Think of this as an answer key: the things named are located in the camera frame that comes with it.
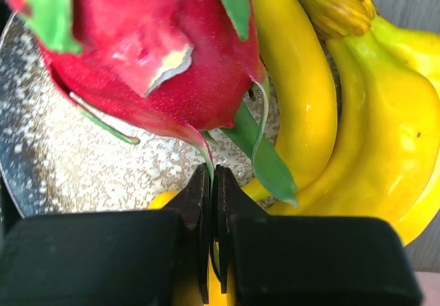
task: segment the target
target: banana crown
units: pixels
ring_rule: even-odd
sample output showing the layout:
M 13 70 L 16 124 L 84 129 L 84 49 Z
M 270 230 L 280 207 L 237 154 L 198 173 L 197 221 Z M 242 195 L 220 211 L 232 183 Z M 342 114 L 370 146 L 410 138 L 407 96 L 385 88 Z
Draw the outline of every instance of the banana crown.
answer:
M 299 0 L 320 38 L 361 36 L 371 27 L 376 9 L 371 0 Z

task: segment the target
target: banana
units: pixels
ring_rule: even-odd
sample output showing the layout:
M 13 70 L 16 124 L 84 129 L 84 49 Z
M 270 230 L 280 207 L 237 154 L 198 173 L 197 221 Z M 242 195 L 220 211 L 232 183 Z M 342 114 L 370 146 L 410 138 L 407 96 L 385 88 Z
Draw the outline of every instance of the banana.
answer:
M 272 77 L 280 110 L 275 149 L 298 190 L 329 161 L 338 126 L 336 87 L 313 25 L 298 0 L 252 0 L 261 57 Z M 258 201 L 270 193 L 257 179 L 243 191 Z M 156 197 L 169 199 L 172 190 Z
M 380 217 L 393 225 L 415 204 L 432 175 L 440 147 L 440 100 L 427 78 L 401 64 L 371 32 L 342 41 L 366 85 L 365 136 L 353 140 L 361 149 L 325 194 L 304 189 L 296 194 L 298 210 L 277 204 L 269 212 Z
M 399 28 L 381 16 L 371 23 L 379 43 L 411 69 L 440 87 L 440 36 L 421 30 Z
M 358 140 L 363 140 L 366 133 L 366 89 L 360 67 L 340 39 L 330 39 L 326 44 L 340 76 L 342 112 L 329 163 L 316 181 L 297 193 L 301 196 L 299 211 L 313 205 L 317 198 L 326 197 L 329 187 L 348 173 L 362 147 Z M 288 215 L 292 209 L 278 201 L 267 211 Z

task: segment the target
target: plate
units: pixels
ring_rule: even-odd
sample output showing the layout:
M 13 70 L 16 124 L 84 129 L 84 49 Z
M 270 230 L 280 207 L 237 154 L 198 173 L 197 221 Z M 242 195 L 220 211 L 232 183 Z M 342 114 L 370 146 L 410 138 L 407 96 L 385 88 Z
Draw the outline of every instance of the plate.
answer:
M 63 212 L 142 210 L 158 194 L 184 187 L 204 160 L 190 145 L 161 138 L 91 111 L 121 132 L 123 143 L 82 117 L 53 86 L 30 30 L 12 16 L 0 46 L 0 170 L 22 216 Z M 261 101 L 246 103 L 259 119 Z M 271 86 L 266 136 L 279 128 Z M 215 164 L 232 169 L 240 185 L 253 178 L 250 160 L 213 131 Z

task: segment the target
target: dragon fruit skin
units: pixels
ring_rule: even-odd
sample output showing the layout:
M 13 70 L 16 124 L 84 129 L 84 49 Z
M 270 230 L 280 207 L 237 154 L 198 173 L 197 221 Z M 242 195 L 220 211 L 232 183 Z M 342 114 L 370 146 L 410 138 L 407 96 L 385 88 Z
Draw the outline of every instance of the dragon fruit skin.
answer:
M 265 77 L 253 14 L 243 41 L 222 0 L 73 0 L 73 5 L 73 35 L 82 53 L 60 53 L 38 42 L 54 83 L 67 97 L 74 92 L 151 133 L 206 149 L 199 131 L 233 127 L 252 82 Z M 184 46 L 192 49 L 188 69 L 149 90 L 167 50 Z

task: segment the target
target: dragon fruit scale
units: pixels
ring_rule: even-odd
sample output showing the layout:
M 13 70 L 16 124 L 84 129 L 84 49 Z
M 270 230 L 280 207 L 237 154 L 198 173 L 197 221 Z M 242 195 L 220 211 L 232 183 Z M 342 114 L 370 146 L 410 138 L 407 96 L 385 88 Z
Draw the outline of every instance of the dragon fruit scale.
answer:
M 129 124 L 192 144 L 212 173 L 201 132 L 233 131 L 242 99 L 256 85 L 264 97 L 258 133 L 245 138 L 245 129 L 234 141 L 246 153 L 252 148 L 252 160 L 267 142 L 268 81 L 252 0 L 6 1 L 33 31 L 58 90 L 112 133 L 118 135 L 72 94 Z M 265 152 L 260 156 L 278 156 L 267 147 Z M 263 171 L 257 169 L 257 177 Z M 295 186 L 288 175 L 292 198 Z

